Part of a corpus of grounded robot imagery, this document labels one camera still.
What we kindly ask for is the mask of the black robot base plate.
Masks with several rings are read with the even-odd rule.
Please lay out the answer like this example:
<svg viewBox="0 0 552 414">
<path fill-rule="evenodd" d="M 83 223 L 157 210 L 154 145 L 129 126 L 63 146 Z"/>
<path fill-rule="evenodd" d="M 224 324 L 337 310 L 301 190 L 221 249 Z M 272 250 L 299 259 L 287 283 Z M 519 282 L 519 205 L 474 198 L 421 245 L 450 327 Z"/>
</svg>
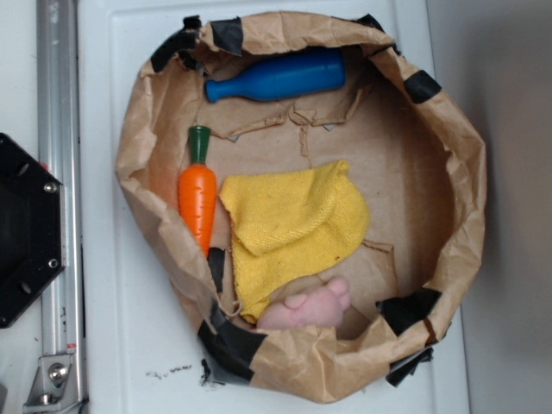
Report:
<svg viewBox="0 0 552 414">
<path fill-rule="evenodd" d="M 1 134 L 1 327 L 7 329 L 64 269 L 63 185 Z"/>
</svg>

